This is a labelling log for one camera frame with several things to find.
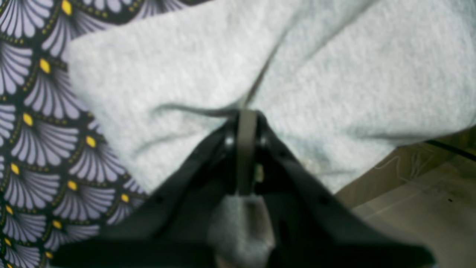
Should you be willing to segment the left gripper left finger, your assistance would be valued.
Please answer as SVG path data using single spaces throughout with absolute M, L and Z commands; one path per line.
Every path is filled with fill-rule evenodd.
M 215 208 L 236 190 L 237 120 L 228 120 L 118 224 L 61 246 L 55 268 L 218 268 L 207 242 Z

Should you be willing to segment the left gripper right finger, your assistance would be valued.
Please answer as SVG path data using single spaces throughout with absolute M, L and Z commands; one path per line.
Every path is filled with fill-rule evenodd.
M 238 194 L 264 212 L 266 268 L 430 268 L 432 253 L 364 224 L 318 182 L 264 115 L 238 114 Z

